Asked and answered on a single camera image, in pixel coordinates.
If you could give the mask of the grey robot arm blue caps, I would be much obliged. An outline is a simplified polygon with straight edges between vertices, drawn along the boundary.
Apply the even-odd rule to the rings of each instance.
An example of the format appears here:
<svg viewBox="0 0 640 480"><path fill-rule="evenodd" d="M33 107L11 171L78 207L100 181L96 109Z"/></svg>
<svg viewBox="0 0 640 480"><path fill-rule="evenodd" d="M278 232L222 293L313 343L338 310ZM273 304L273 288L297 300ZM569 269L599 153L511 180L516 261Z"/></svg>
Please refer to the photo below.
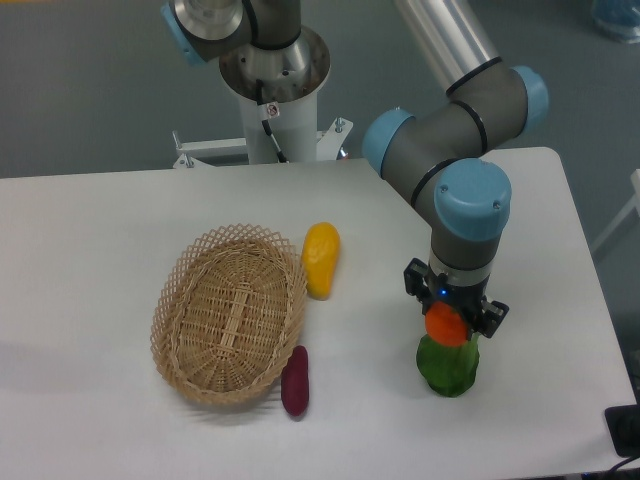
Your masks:
<svg viewBox="0 0 640 480"><path fill-rule="evenodd" d="M424 309L451 306L466 335L494 335L508 307L486 296L511 184L484 155L539 124L549 95L527 67L506 66L464 1L400 1L397 9L446 92L418 119L379 116L362 152L371 167L430 225L430 256L405 269ZM217 61L242 108L249 161L315 161L327 136L314 102L330 71L323 39L301 21L297 1L170 1L161 14L186 60Z"/></svg>

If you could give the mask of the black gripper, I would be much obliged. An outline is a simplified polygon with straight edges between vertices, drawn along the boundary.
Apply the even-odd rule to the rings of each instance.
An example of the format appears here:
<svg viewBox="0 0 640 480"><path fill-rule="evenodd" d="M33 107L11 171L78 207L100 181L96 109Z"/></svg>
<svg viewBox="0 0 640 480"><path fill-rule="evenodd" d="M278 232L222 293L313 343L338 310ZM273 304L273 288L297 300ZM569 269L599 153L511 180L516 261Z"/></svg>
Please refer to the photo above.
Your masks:
<svg viewBox="0 0 640 480"><path fill-rule="evenodd" d="M450 305L461 316L468 330L492 338L509 313L509 306L486 295L490 278L488 264L476 270L456 270L413 258L403 271L406 293L422 305L426 314L435 302Z"/></svg>

